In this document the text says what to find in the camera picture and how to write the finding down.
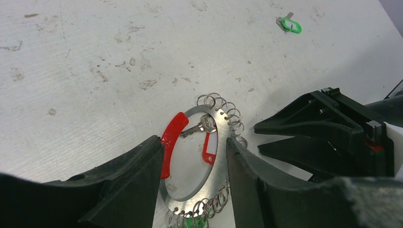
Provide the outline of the metal keyring with red grip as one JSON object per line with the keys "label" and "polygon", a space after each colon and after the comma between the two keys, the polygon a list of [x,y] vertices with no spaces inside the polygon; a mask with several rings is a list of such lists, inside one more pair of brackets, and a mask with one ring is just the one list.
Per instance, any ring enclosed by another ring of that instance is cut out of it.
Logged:
{"label": "metal keyring with red grip", "polygon": [[230,200],[226,141],[247,147],[236,105],[218,93],[200,95],[195,107],[179,112],[161,140],[164,159],[159,192],[170,211],[168,227],[184,228],[188,217],[208,221]]}

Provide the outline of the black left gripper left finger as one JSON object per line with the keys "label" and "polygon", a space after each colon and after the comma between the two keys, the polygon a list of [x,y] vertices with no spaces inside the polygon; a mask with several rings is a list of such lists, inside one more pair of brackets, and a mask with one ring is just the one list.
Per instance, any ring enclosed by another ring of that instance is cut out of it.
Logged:
{"label": "black left gripper left finger", "polygon": [[150,228],[164,146],[153,135],[130,151],[66,181],[0,176],[3,228]]}

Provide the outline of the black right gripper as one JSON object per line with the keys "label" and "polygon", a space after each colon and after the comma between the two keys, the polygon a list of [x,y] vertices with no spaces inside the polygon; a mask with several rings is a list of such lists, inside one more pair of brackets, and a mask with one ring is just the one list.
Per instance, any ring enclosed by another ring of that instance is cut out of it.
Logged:
{"label": "black right gripper", "polygon": [[304,94],[253,129],[295,136],[258,149],[263,156],[312,173],[310,181],[395,175],[393,141],[384,118],[339,88]]}

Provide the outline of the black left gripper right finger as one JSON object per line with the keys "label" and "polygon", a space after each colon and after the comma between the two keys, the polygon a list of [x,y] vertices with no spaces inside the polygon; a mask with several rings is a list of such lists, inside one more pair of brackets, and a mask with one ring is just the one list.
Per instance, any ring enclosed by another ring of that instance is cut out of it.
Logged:
{"label": "black left gripper right finger", "polygon": [[251,153],[234,138],[226,158],[238,228],[400,228],[403,182],[337,177],[316,184]]}

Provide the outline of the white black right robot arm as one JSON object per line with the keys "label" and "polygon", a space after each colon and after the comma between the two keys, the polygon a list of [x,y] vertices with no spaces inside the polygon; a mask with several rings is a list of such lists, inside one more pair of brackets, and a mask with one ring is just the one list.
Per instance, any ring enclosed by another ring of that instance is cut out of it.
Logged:
{"label": "white black right robot arm", "polygon": [[260,145],[260,154],[310,172],[311,182],[395,177],[403,166],[403,97],[363,105],[329,87],[300,96],[254,132],[284,136]]}

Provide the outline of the key with green tag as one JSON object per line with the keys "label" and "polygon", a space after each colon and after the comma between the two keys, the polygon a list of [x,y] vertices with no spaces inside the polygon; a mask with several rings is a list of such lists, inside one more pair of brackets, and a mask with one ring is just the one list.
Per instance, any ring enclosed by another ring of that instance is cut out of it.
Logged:
{"label": "key with green tag", "polygon": [[276,19],[276,24],[286,33],[292,32],[300,34],[302,32],[302,27],[298,22],[291,19],[293,15],[293,12],[289,12],[285,17],[278,17]]}
{"label": "key with green tag", "polygon": [[208,221],[201,217],[188,217],[184,222],[185,228],[208,228]]}

